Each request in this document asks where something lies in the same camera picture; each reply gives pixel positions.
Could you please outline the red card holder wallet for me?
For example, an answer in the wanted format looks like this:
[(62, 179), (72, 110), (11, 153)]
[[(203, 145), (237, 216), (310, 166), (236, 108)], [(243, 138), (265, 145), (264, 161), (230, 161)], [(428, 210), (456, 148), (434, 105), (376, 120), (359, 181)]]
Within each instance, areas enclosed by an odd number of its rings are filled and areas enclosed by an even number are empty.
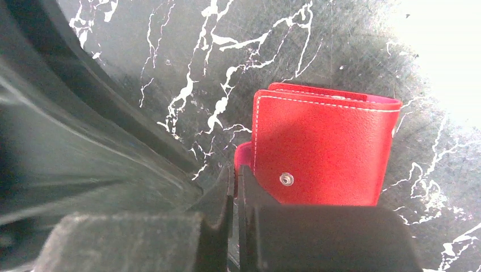
[(253, 99), (252, 133), (234, 167), (286, 204), (377, 204), (395, 125), (397, 99), (272, 83)]

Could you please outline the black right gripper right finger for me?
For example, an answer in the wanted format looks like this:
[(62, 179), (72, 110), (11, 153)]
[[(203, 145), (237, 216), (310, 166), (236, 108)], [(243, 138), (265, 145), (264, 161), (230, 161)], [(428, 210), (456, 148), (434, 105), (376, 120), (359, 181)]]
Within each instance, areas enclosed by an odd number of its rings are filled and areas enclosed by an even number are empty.
[(400, 217), (378, 206), (283, 205), (237, 171), (241, 271), (421, 271)]

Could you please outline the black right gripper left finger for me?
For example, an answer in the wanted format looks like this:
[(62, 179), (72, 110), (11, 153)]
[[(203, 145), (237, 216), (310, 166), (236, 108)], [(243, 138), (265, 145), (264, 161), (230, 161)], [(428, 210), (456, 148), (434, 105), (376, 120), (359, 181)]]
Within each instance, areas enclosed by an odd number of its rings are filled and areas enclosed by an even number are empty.
[(71, 214), (53, 229), (34, 271), (226, 271), (234, 168), (181, 213)]

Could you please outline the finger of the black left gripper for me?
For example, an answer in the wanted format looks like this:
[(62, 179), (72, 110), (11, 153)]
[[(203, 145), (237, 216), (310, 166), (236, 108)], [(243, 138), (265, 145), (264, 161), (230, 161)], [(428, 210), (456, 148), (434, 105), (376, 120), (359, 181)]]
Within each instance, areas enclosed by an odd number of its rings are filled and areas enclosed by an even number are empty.
[(121, 96), (56, 1), (1, 2), (1, 262), (65, 215), (184, 210), (195, 161)]

